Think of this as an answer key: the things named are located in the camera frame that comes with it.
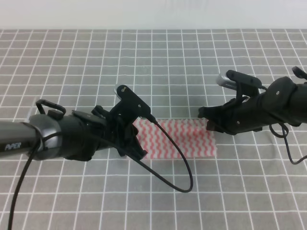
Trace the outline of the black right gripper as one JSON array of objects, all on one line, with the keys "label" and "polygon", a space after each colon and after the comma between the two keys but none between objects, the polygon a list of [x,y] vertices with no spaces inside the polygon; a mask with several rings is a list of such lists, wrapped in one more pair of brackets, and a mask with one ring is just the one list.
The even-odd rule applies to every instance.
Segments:
[{"label": "black right gripper", "polygon": [[264,127],[263,97],[252,97],[246,102],[235,104],[235,99],[221,106],[200,107],[198,118],[206,118],[206,129],[236,135],[249,131],[261,131]]}]

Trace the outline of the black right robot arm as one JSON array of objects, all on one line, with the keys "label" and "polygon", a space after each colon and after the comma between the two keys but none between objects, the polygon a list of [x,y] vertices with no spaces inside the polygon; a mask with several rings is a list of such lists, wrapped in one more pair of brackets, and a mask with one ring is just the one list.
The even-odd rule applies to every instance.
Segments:
[{"label": "black right robot arm", "polygon": [[281,77],[265,88],[256,77],[228,70],[217,84],[236,91],[236,97],[221,106],[199,108],[198,117],[207,119],[209,131],[236,135],[275,124],[298,127],[307,121],[306,83]]}]

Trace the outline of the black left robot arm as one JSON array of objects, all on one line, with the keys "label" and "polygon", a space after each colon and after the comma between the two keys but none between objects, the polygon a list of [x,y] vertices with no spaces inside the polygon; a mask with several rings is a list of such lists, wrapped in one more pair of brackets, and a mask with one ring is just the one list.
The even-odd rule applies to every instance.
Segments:
[{"label": "black left robot arm", "polygon": [[121,114],[124,103],[111,111],[97,105],[91,113],[72,111],[58,104],[39,99],[39,113],[28,122],[0,123],[0,156],[2,158],[34,154],[34,160],[65,158],[90,161],[99,150],[116,148],[121,157],[132,156],[141,160],[147,152],[141,147],[133,125],[137,116],[131,111]]}]

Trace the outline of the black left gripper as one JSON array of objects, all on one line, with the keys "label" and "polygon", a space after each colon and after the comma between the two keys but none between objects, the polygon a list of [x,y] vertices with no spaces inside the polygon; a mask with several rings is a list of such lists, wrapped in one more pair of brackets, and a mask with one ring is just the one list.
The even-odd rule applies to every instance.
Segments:
[{"label": "black left gripper", "polygon": [[107,111],[102,106],[96,105],[92,114],[106,120],[104,137],[122,149],[118,150],[121,157],[128,156],[133,160],[142,160],[147,155],[147,151],[139,144],[138,129],[127,122],[126,117],[121,114],[122,108],[122,105],[115,105]]}]

